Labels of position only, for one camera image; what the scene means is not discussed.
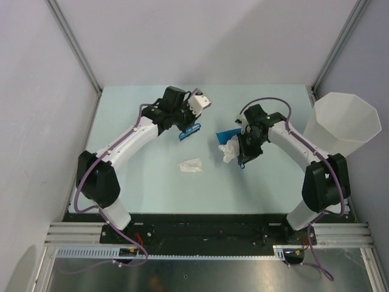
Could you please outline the blue hand brush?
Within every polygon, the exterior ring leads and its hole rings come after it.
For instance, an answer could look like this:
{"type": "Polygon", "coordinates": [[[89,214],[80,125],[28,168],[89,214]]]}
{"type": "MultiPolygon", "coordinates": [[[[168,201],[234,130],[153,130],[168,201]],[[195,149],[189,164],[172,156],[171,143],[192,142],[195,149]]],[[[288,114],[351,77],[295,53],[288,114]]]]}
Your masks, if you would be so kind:
{"type": "Polygon", "coordinates": [[[191,135],[197,133],[201,129],[200,123],[195,123],[192,126],[188,127],[185,131],[179,134],[179,140],[183,141],[184,139],[190,137],[191,135]]]}

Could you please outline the blue dustpan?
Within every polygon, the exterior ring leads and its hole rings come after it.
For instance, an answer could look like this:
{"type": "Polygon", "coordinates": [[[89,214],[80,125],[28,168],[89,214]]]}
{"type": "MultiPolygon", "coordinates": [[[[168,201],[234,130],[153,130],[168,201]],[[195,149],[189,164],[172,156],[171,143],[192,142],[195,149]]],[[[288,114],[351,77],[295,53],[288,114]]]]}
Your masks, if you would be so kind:
{"type": "Polygon", "coordinates": [[[229,139],[231,139],[234,135],[238,135],[241,133],[241,129],[232,129],[227,131],[222,131],[216,133],[216,137],[218,139],[219,145],[225,144],[229,139]]]}

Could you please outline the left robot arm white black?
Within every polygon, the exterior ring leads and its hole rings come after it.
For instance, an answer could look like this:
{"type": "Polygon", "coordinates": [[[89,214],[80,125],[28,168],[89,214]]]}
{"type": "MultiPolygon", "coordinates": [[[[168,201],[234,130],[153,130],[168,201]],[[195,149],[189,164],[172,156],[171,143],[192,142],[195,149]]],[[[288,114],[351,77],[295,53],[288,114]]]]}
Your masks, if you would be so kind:
{"type": "Polygon", "coordinates": [[[169,86],[152,104],[141,104],[135,123],[115,141],[94,153],[87,150],[78,157],[74,210],[81,214],[78,197],[94,202],[105,220],[112,224],[113,236],[121,243],[133,239],[131,216],[120,201],[118,169],[143,146],[175,126],[184,135],[195,133],[196,121],[211,105],[200,90],[184,91],[169,86]]]}

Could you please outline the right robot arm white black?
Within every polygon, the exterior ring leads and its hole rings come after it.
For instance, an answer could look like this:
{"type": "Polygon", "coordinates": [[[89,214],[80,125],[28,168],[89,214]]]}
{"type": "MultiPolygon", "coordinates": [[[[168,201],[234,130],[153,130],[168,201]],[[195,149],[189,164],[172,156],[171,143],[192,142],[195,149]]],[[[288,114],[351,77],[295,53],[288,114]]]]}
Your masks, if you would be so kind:
{"type": "Polygon", "coordinates": [[[268,114],[256,104],[246,105],[236,122],[241,127],[237,135],[240,167],[263,154],[262,146],[268,142],[283,150],[305,173],[302,200],[286,215],[286,225],[280,229],[281,239],[294,244],[301,239],[302,229],[328,213],[328,207],[340,205],[339,215],[343,215],[351,188],[346,158],[340,153],[329,154],[306,140],[289,119],[279,112],[268,114]]]}

